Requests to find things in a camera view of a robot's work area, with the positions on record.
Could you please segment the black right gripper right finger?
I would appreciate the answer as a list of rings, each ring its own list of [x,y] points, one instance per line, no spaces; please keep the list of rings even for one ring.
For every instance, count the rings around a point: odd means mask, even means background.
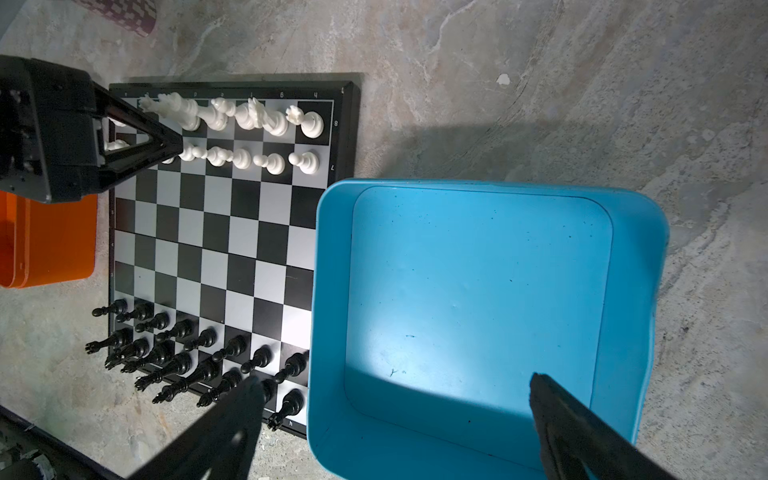
[[[671,479],[546,374],[530,381],[530,407],[549,479]]]

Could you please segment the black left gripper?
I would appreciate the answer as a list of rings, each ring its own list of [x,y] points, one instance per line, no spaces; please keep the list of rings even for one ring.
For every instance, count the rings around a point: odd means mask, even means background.
[[[107,120],[148,136],[107,150]],[[183,138],[93,83],[82,70],[1,57],[1,190],[40,203],[77,202],[173,158]]]

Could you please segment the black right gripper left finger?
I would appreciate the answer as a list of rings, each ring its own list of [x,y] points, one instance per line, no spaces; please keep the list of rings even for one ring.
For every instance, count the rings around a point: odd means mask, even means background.
[[[262,426],[264,390],[256,377],[201,416],[133,479],[246,479]]]

